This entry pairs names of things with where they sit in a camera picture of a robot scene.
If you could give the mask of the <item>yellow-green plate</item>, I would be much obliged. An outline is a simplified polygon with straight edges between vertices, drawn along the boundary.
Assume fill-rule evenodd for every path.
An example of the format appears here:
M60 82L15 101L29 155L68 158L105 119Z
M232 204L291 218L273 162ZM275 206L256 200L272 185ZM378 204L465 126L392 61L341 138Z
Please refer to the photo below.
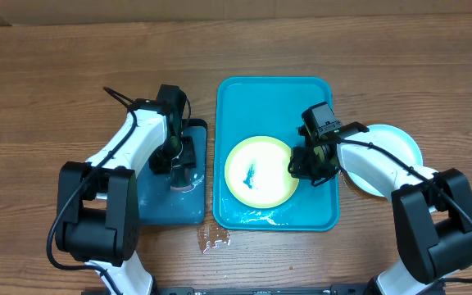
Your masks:
M225 182L243 204L269 209L286 202L299 179L288 172L291 148L270 136L254 136L238 143L225 161Z

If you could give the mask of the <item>light blue plate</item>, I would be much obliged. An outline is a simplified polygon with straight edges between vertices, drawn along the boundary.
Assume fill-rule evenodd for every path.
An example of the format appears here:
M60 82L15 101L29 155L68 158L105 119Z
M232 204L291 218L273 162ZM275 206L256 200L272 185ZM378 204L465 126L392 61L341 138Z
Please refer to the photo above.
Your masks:
M375 124L368 125L370 133L374 133L384 144L383 148L394 154L398 159L409 166L423 165L424 159L417 142L404 130L392 125ZM383 197L383 194L375 189L360 176L347 173L350 180L364 193Z

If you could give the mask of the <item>green scrubbing sponge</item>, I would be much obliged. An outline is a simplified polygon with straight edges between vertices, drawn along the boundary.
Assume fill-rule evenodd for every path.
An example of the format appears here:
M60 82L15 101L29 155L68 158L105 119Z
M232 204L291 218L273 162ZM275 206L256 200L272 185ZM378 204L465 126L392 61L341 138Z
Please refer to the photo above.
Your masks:
M189 169L177 169L171 171L170 189L176 192L187 192L193 188L189 176Z

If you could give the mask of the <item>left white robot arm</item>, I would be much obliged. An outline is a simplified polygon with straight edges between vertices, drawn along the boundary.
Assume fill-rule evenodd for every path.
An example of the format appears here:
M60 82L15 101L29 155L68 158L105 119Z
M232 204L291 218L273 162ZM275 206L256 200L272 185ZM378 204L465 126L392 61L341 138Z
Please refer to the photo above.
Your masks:
M136 252L138 177L147 166L155 175L169 175L173 190L191 187L189 172L197 158L193 138L183 134L190 101L168 84L153 100L105 91L125 107L125 123L87 161L68 161L61 168L46 255L59 270L96 272L110 294L157 294L155 279Z

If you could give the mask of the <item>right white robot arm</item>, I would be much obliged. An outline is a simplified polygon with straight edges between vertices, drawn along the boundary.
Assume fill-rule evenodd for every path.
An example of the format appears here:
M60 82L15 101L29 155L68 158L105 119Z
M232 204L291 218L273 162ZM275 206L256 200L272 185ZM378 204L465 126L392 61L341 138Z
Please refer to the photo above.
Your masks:
M404 140L358 122L305 123L288 171L315 186L339 171L356 175L392 204L398 261L358 294L442 294L472 284L472 189L459 170L438 172L407 157Z

